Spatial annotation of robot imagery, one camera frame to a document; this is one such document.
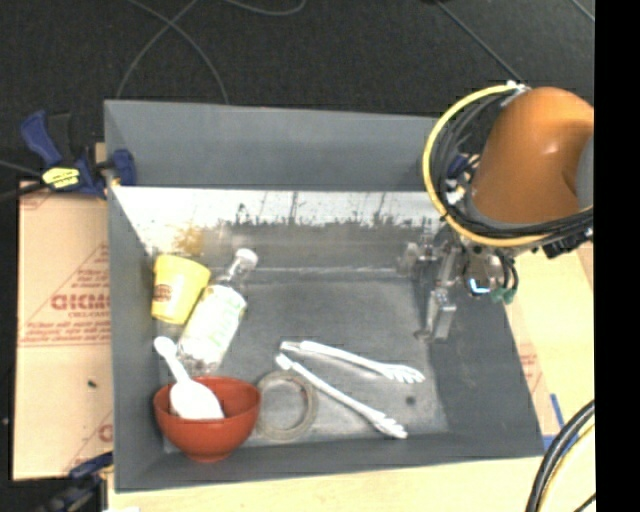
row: yellow cable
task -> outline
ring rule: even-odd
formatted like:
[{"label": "yellow cable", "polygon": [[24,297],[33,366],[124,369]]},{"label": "yellow cable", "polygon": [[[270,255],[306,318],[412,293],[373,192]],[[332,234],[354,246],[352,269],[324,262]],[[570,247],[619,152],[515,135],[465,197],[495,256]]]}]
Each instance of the yellow cable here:
[{"label": "yellow cable", "polygon": [[580,437],[569,447],[568,451],[562,456],[560,462],[549,477],[549,481],[547,482],[546,487],[542,491],[538,510],[544,510],[545,503],[548,501],[548,497],[552,494],[551,490],[554,487],[554,484],[556,484],[558,481],[558,474],[562,471],[566,471],[567,460],[571,455],[577,453],[578,449],[586,442],[585,439],[595,433],[595,428],[595,423],[589,425],[589,427],[582,433],[582,435],[580,435]]},{"label": "yellow cable", "polygon": [[531,243],[536,243],[544,238],[543,235],[531,235],[531,236],[522,236],[515,238],[490,238],[482,235],[478,235],[469,231],[468,229],[462,227],[458,224],[455,219],[452,219],[450,215],[447,215],[447,209],[440,201],[438,194],[436,193],[435,187],[433,185],[433,181],[431,180],[431,165],[429,164],[429,160],[431,158],[431,151],[433,150],[433,145],[435,144],[436,138],[444,128],[445,124],[449,122],[449,120],[460,112],[463,108],[465,108],[470,103],[473,103],[480,98],[484,98],[485,96],[490,96],[492,94],[501,94],[504,92],[515,91],[519,89],[521,86],[516,83],[507,83],[506,85],[495,85],[493,87],[487,87],[486,89],[481,89],[480,91],[476,91],[455,103],[449,110],[447,110],[444,115],[438,119],[435,126],[431,130],[429,137],[427,138],[427,143],[425,145],[424,153],[422,156],[422,173],[425,185],[427,187],[427,192],[431,201],[433,201],[434,206],[438,212],[445,216],[447,223],[460,235],[464,236],[472,240],[473,242],[483,244],[483,245],[492,245],[495,247],[515,247],[521,245],[528,245]]}]

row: red bowl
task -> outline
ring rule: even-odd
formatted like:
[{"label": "red bowl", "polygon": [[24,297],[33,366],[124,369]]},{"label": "red bowl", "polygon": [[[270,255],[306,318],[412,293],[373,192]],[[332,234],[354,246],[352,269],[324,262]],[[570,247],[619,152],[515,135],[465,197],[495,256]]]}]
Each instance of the red bowl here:
[{"label": "red bowl", "polygon": [[230,377],[196,377],[194,380],[216,394],[225,418],[187,420],[171,414],[171,385],[167,385],[153,397],[156,422],[167,439],[190,459],[217,462],[231,455],[251,435],[260,412],[260,391],[248,382]]}]

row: white tongs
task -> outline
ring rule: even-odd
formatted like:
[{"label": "white tongs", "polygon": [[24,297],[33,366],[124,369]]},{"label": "white tongs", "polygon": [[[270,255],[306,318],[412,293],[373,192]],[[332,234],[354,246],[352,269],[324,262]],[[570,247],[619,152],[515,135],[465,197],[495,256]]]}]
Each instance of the white tongs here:
[{"label": "white tongs", "polygon": [[407,384],[423,382],[425,380],[425,376],[422,372],[419,372],[410,366],[405,366],[403,364],[380,363],[378,361],[373,361],[366,357],[347,352],[346,350],[323,345],[317,341],[283,341],[280,344],[280,350],[301,353],[306,352],[309,354],[321,354],[333,357],[334,359],[340,359],[341,361],[347,361],[349,363],[362,366],[363,368],[377,372],[380,375],[384,375],[388,379],[405,382]]},{"label": "white tongs", "polygon": [[424,381],[425,377],[421,372],[409,366],[372,361],[371,359],[358,356],[351,352],[347,352],[346,350],[323,345],[322,343],[317,343],[315,341],[283,341],[280,344],[280,350],[281,352],[276,356],[276,363],[278,364],[278,366],[280,366],[280,368],[282,368],[283,370],[293,370],[299,375],[303,376],[314,387],[366,418],[380,432],[398,439],[407,438],[407,431],[396,420],[390,418],[382,411],[373,409],[372,407],[369,407],[368,405],[365,405],[362,402],[358,402],[354,398],[345,395],[342,391],[334,388],[300,363],[289,359],[285,354],[282,353],[282,351],[322,354],[342,361],[347,361],[364,368],[368,368],[370,370],[378,372],[381,375],[384,375],[388,379],[393,379],[404,383]]}]

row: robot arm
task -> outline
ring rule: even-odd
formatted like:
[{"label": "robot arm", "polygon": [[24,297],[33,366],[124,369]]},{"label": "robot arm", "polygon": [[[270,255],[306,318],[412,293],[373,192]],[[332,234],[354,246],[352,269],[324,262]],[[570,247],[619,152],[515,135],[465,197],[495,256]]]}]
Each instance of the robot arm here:
[{"label": "robot arm", "polygon": [[593,134],[581,98],[515,83],[473,93],[438,120],[422,163],[446,236],[425,237],[404,259],[413,274],[438,266],[418,334],[448,337],[454,286],[509,303],[519,254],[553,258],[593,239]]}]

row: tape roll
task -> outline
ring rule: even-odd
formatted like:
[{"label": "tape roll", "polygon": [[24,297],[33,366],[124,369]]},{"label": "tape roll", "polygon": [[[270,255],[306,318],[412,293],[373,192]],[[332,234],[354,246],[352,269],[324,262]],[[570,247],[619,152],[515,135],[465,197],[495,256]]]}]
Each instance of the tape roll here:
[{"label": "tape roll", "polygon": [[304,377],[294,372],[276,370],[265,375],[258,384],[256,384],[256,387],[263,395],[263,404],[265,403],[264,395],[268,392],[269,388],[277,384],[294,384],[300,389],[305,407],[302,419],[291,427],[282,428],[270,424],[265,417],[263,409],[260,416],[258,416],[256,431],[272,441],[293,441],[309,430],[309,427],[311,427],[315,421],[318,414],[318,392]]}]

